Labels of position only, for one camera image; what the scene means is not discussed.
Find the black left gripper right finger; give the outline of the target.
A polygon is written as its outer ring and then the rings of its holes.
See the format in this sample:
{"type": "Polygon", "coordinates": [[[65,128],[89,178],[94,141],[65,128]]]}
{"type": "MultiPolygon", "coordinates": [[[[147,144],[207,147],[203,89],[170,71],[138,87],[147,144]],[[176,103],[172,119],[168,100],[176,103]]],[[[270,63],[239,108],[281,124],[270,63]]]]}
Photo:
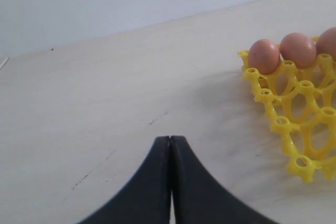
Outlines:
{"type": "Polygon", "coordinates": [[[176,223],[273,223],[240,201],[206,170],[184,136],[170,137],[170,181],[176,223]]]}

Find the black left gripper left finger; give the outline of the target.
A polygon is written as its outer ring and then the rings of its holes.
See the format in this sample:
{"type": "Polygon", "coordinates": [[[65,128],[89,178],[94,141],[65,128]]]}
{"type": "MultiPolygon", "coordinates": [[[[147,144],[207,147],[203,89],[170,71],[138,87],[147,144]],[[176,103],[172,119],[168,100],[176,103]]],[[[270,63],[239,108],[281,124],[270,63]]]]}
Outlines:
{"type": "Polygon", "coordinates": [[[170,138],[157,137],[126,185],[81,223],[169,223],[171,207],[170,138]]]}

